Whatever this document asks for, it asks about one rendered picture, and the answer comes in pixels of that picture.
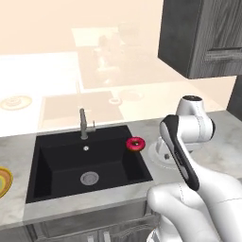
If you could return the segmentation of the dark grey wall cupboard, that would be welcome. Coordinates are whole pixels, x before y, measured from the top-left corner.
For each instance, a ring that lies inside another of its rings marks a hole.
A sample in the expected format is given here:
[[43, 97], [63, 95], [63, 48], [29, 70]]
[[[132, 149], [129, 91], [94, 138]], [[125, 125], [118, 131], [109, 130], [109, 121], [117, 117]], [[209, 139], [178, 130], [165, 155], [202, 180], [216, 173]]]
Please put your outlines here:
[[158, 58], [189, 77], [203, 0], [164, 0]]

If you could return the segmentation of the grey base cupboard door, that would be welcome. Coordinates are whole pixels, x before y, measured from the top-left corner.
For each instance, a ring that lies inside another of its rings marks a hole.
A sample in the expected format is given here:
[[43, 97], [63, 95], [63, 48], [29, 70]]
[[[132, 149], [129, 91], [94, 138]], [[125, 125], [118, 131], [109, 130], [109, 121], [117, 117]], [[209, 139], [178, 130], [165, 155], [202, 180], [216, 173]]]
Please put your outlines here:
[[114, 224], [98, 231], [98, 242], [104, 242], [104, 232], [109, 232], [112, 242], [147, 242], [149, 234], [156, 228], [159, 217], [150, 214], [130, 221]]
[[35, 223], [33, 230], [38, 242], [88, 242], [87, 236], [91, 234], [98, 241], [97, 230], [84, 224], [79, 216]]

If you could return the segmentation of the yellow round plate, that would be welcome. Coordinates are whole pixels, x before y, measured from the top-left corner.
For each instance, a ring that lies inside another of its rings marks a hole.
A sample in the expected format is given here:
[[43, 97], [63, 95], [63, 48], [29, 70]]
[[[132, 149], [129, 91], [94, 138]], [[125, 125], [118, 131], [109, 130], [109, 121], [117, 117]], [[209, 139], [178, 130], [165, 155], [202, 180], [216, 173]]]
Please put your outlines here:
[[2, 198], [10, 189], [13, 182], [13, 176], [9, 169], [0, 166], [0, 198]]

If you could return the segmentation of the black kitchen sink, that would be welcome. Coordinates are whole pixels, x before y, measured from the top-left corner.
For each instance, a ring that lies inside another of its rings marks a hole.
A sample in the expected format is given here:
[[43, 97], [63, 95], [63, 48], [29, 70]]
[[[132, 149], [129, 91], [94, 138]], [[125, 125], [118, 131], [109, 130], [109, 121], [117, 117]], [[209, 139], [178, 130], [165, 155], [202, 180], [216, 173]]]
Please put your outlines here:
[[[126, 147], [130, 137], [126, 125], [98, 129], [86, 140], [78, 131], [37, 136], [26, 202], [150, 182], [152, 177], [141, 153]], [[99, 176], [91, 186], [80, 182], [80, 176], [88, 171]]]

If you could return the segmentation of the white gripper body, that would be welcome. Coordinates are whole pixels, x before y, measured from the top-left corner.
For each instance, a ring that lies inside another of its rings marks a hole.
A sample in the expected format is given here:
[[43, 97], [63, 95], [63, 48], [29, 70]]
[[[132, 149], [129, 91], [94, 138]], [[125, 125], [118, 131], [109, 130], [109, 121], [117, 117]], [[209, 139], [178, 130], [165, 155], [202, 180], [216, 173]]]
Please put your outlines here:
[[159, 139], [156, 144], [156, 152], [162, 162], [170, 162], [171, 154], [163, 139]]

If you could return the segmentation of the grey sink drain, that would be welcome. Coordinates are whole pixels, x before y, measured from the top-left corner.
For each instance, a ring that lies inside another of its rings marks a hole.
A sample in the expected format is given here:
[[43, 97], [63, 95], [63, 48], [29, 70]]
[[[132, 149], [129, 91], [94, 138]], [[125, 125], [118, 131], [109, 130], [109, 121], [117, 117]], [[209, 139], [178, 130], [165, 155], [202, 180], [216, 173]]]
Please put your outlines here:
[[94, 185], [98, 182], [99, 176], [94, 171], [88, 171], [80, 176], [80, 182], [86, 186]]

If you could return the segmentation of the pink frosted donut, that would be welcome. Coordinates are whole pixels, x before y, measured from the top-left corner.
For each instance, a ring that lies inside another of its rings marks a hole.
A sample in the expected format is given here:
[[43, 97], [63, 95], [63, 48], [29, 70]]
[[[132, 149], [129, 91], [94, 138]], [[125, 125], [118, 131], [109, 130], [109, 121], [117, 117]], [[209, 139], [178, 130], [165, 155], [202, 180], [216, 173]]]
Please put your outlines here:
[[141, 151], [145, 148], [146, 142], [143, 138], [135, 136], [126, 141], [126, 147], [130, 151]]

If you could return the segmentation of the dark tall cabinet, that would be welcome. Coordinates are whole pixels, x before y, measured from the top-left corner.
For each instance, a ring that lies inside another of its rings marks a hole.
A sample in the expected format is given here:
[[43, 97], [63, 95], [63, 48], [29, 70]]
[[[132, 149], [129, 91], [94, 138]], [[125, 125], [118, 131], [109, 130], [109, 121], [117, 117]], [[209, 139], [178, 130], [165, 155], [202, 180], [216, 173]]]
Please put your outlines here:
[[227, 111], [242, 122], [242, 76], [237, 76]]

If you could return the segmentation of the white round plate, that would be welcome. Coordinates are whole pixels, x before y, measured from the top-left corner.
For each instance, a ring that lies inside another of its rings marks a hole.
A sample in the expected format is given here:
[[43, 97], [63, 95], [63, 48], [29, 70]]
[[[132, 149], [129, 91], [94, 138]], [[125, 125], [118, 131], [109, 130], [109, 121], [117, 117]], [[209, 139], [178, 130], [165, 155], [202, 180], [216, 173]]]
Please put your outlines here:
[[152, 143], [149, 148], [148, 148], [148, 156], [149, 158], [151, 159], [151, 161], [153, 163], [155, 163], [156, 165], [158, 165], [159, 167], [162, 167], [162, 168], [166, 168], [166, 169], [176, 169], [177, 166], [175, 164], [175, 161], [171, 155], [171, 161], [170, 162], [162, 162], [158, 155], [157, 155], [157, 152], [156, 152], [156, 144], [157, 144], [157, 141]]

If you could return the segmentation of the grey metal tap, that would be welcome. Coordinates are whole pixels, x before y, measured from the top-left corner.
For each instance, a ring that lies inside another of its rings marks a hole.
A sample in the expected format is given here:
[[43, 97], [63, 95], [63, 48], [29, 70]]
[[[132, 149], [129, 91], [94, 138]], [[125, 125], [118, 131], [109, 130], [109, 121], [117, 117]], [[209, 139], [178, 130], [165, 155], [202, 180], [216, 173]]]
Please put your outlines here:
[[95, 125], [92, 125], [91, 127], [87, 125], [86, 115], [83, 108], [79, 110], [79, 115], [80, 115], [80, 138], [82, 140], [86, 140], [88, 138], [88, 133], [95, 131]]

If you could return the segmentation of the grey wall cupboard door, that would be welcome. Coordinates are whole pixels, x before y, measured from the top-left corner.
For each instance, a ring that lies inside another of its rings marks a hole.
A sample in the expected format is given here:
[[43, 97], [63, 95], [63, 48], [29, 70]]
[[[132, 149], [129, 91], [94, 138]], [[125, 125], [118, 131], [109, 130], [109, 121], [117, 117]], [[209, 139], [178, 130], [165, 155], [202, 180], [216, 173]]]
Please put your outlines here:
[[242, 75], [242, 0], [203, 0], [190, 78]]

